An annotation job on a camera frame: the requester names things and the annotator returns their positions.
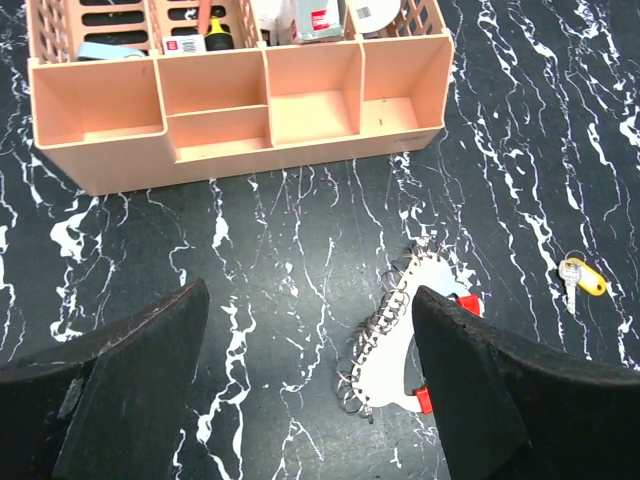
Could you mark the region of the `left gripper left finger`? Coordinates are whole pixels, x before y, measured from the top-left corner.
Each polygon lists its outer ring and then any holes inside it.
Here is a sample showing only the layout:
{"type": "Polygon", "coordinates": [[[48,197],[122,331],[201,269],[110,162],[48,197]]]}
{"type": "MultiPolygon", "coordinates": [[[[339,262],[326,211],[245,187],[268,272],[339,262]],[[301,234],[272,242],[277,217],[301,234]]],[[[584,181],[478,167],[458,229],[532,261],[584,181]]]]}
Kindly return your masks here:
{"type": "Polygon", "coordinates": [[[209,302],[198,279],[2,365],[2,478],[168,478],[209,302]]]}

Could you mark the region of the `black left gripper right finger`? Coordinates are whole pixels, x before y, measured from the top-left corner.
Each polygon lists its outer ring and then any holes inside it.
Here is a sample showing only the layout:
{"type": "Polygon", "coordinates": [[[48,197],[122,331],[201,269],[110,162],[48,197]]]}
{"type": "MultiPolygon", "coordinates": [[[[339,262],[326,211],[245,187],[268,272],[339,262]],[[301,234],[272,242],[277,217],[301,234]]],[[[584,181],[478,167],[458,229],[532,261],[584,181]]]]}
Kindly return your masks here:
{"type": "Polygon", "coordinates": [[[451,478],[638,478],[638,372],[498,328],[426,286],[412,316],[451,478]]]}

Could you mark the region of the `yellow headed key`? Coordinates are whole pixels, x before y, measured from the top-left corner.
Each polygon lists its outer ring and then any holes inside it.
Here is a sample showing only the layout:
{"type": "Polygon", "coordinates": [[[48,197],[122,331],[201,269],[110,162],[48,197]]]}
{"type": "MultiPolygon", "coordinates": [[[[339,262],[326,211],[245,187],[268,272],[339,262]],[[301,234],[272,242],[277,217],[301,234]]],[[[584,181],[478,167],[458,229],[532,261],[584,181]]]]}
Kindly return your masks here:
{"type": "Polygon", "coordinates": [[[582,289],[592,296],[601,296],[607,290],[604,277],[585,261],[568,257],[559,262],[558,274],[566,289],[566,306],[571,315],[576,313],[577,290],[582,289]]]}

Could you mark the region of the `metal keyring with spring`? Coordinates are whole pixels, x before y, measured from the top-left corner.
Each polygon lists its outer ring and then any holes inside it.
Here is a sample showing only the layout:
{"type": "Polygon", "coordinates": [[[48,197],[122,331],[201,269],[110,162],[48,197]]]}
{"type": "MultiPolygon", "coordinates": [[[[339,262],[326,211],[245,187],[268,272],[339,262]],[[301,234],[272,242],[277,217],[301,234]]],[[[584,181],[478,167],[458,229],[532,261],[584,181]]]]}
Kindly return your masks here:
{"type": "Polygon", "coordinates": [[[379,306],[355,329],[348,353],[337,360],[335,393],[348,415],[374,421],[374,410],[395,404],[421,411],[406,392],[405,364],[414,335],[411,308],[418,287],[442,272],[443,257],[431,242],[413,243],[407,264],[387,272],[388,289],[379,306]]]}

